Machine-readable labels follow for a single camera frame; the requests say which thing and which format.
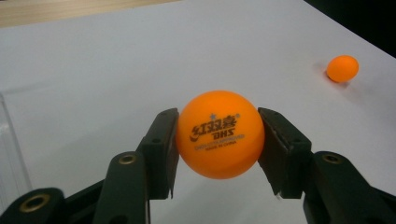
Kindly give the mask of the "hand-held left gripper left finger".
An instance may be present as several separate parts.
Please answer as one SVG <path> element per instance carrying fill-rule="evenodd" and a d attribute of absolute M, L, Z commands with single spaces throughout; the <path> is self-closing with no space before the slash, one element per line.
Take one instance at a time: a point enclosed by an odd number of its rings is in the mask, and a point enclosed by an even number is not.
<path fill-rule="evenodd" d="M 160 112 L 139 144 L 148 177 L 148 198 L 165 200 L 173 196 L 179 154 L 176 147 L 176 108 Z"/>

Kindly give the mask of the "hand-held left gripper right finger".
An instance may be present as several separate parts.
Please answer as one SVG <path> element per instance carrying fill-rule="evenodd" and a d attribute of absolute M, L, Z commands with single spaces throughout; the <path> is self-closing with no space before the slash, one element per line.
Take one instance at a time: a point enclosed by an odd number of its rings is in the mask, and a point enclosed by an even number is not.
<path fill-rule="evenodd" d="M 312 143 L 279 112 L 262 107 L 258 111 L 265 130 L 258 163 L 275 195 L 283 199 L 300 199 Z"/>

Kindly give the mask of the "orange ping-pong ball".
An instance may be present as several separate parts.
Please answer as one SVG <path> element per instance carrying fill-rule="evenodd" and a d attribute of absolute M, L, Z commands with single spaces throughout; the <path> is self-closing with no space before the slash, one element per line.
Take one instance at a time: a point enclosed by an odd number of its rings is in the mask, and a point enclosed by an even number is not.
<path fill-rule="evenodd" d="M 337 83 L 348 82 L 359 73 L 359 62 L 350 55 L 340 55 L 333 58 L 327 65 L 328 78 Z"/>
<path fill-rule="evenodd" d="M 184 162 L 213 179 L 246 172 L 260 157 L 265 130 L 255 106 L 231 91 L 209 91 L 192 99 L 177 122 L 176 143 Z"/>

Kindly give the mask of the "clear plastic bin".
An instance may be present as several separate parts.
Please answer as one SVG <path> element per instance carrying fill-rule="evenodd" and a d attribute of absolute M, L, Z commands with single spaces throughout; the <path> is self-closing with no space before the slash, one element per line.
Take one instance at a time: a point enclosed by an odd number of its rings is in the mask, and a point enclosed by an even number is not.
<path fill-rule="evenodd" d="M 0 214 L 32 189 L 4 96 L 0 93 Z"/>

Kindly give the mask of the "white table sheet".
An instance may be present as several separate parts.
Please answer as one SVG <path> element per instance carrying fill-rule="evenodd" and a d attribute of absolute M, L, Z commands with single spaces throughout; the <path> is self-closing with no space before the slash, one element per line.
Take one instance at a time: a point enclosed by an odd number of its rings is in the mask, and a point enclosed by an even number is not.
<path fill-rule="evenodd" d="M 340 55 L 359 73 L 326 74 Z M 186 0 L 0 29 L 0 93 L 35 189 L 75 193 L 156 115 L 211 90 L 280 112 L 396 195 L 396 59 L 305 0 Z"/>

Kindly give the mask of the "black curtain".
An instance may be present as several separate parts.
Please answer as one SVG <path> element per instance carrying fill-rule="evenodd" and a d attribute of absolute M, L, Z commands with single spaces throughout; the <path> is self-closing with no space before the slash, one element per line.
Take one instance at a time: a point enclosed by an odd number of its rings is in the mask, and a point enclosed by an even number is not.
<path fill-rule="evenodd" d="M 396 59 L 396 0 L 305 0 Z"/>

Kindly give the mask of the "wooden table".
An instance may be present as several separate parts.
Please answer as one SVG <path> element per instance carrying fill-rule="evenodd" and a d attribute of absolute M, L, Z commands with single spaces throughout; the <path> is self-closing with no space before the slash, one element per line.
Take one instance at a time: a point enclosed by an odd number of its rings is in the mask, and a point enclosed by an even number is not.
<path fill-rule="evenodd" d="M 0 0 L 0 28 L 176 1 L 179 0 Z"/>

